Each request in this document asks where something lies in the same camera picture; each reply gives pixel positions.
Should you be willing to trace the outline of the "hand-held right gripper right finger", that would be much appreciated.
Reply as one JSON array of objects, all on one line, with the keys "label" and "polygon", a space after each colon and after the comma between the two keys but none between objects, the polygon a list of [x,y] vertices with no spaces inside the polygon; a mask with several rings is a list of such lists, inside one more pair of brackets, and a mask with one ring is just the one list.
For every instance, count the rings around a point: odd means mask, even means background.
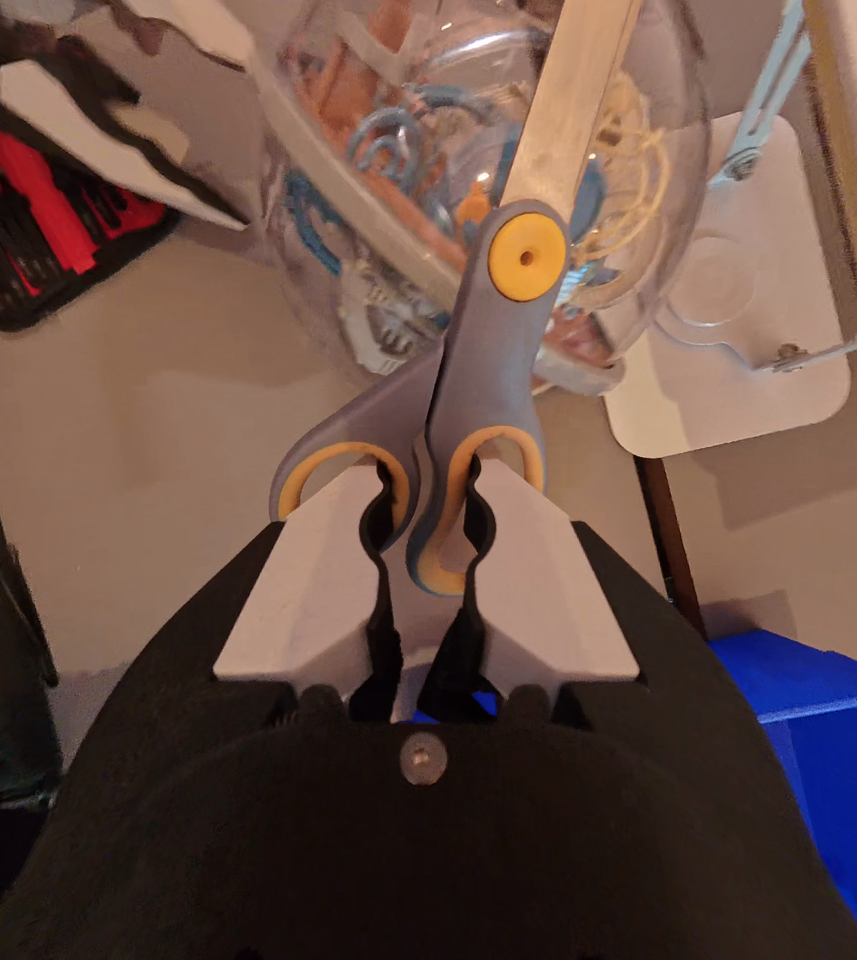
[{"label": "hand-held right gripper right finger", "polygon": [[439,649],[442,690],[471,692],[484,680],[499,694],[557,694],[639,678],[576,524],[502,461],[456,454],[417,533],[419,587],[461,598]]}]

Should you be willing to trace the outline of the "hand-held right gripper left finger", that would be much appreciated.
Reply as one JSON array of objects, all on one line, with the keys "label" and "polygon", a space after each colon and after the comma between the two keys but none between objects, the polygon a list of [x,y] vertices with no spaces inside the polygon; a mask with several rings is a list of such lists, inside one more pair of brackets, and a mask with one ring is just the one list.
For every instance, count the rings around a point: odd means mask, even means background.
[{"label": "hand-held right gripper left finger", "polygon": [[346,467],[281,522],[213,666],[219,681],[398,683],[403,664],[370,508],[391,502],[377,461]]}]

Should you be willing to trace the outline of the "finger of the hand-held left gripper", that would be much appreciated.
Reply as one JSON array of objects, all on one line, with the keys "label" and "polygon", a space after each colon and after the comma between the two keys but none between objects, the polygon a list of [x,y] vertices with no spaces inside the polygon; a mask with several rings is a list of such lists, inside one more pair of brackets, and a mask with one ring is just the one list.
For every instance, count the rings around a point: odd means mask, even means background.
[{"label": "finger of the hand-held left gripper", "polygon": [[151,138],[121,123],[99,97],[81,104],[36,59],[0,67],[0,104],[103,180],[231,231],[249,221]]},{"label": "finger of the hand-held left gripper", "polygon": [[158,21],[185,37],[208,58],[247,69],[255,52],[252,34],[221,1],[123,1],[133,15]]}]

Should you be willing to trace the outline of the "black zip case red lining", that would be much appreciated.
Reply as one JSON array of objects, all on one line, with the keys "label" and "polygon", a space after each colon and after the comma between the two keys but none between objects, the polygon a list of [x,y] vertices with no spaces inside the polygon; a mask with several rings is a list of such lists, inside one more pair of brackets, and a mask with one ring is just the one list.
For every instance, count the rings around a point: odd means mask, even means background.
[{"label": "black zip case red lining", "polygon": [[53,160],[1,129],[0,165],[29,197],[57,254],[78,268],[97,264],[76,292],[2,333],[35,327],[167,239],[182,220],[179,211]]}]

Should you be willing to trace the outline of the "clear maze ball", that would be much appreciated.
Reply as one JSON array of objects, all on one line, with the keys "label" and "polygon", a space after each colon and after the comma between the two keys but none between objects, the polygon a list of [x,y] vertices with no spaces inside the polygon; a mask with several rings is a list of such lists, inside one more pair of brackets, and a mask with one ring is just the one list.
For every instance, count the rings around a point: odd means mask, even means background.
[{"label": "clear maze ball", "polygon": [[[562,2],[302,2],[254,78],[265,246],[308,336],[369,386],[444,335],[501,203]],[[625,378],[692,239],[710,129],[685,2],[638,2],[594,122],[533,393]]]}]

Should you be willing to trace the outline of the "grey and yellow scissors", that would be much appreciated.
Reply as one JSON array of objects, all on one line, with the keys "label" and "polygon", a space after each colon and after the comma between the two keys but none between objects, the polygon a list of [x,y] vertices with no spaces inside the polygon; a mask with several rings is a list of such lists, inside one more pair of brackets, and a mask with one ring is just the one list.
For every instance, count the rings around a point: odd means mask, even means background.
[{"label": "grey and yellow scissors", "polygon": [[579,187],[641,6],[564,2],[499,205],[482,222],[463,270],[445,341],[295,443],[272,480],[273,522],[300,506],[322,463],[357,452],[387,469],[399,536],[413,523],[423,484],[414,454],[422,436],[430,493],[409,535],[407,569],[422,590],[459,596],[469,575],[447,570],[441,552],[480,447],[500,437],[514,442],[525,483],[542,496],[545,451],[531,375],[569,266]]}]

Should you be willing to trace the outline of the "white card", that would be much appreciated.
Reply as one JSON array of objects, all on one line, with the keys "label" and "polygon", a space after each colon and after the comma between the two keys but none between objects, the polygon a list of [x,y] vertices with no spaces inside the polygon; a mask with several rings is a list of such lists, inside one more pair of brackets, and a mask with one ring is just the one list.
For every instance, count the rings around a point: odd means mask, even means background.
[{"label": "white card", "polygon": [[708,187],[689,245],[698,231],[742,240],[761,260],[744,353],[676,342],[658,326],[657,312],[627,350],[621,382],[604,396],[615,440],[640,458],[821,423],[849,395],[850,367],[803,156],[785,118],[774,120],[747,179]]}]

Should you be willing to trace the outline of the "blue plastic bin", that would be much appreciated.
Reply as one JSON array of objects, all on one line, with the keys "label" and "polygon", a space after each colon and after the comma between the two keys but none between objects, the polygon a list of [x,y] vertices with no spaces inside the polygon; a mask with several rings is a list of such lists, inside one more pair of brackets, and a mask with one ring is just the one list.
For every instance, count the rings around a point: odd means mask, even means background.
[{"label": "blue plastic bin", "polygon": [[782,764],[857,920],[857,660],[766,630],[710,642]]}]

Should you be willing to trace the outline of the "clear plastic stand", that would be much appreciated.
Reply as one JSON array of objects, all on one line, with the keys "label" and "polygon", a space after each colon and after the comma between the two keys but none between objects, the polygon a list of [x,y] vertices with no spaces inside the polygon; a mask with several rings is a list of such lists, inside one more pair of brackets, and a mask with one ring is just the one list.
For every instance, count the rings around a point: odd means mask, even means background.
[{"label": "clear plastic stand", "polygon": [[667,289],[658,327],[685,346],[743,354],[762,272],[760,256],[745,241],[699,230]]}]

